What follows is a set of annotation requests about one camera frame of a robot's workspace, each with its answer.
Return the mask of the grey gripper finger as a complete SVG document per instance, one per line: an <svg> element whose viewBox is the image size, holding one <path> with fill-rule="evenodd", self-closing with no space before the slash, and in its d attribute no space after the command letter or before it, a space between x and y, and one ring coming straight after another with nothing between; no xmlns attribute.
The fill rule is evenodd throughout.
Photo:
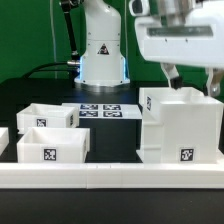
<svg viewBox="0 0 224 224"><path fill-rule="evenodd" d="M220 83L222 80L222 70L217 68L207 68L206 74L208 76L206 82L208 95L211 97L217 97L221 92Z"/></svg>
<svg viewBox="0 0 224 224"><path fill-rule="evenodd" d="M161 69L167 78L170 88L177 90L182 87L182 77L179 75L174 64L162 63Z"/></svg>

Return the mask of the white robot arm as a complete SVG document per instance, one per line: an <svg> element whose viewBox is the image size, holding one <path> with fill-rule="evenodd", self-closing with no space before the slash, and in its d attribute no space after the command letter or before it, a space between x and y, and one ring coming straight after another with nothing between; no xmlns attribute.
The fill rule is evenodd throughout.
<svg viewBox="0 0 224 224"><path fill-rule="evenodd" d="M69 33L74 82L98 90L127 85L120 52L121 16L104 0L60 0ZM142 57L157 62L178 89L178 65L203 67L210 96L224 78L224 0L129 0Z"/></svg>

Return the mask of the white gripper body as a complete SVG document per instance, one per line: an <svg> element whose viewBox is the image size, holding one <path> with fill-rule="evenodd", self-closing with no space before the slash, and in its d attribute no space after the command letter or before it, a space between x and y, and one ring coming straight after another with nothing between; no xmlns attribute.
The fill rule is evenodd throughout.
<svg viewBox="0 0 224 224"><path fill-rule="evenodd" d="M135 17L147 61L224 68L224 0L155 0L157 11Z"/></svg>

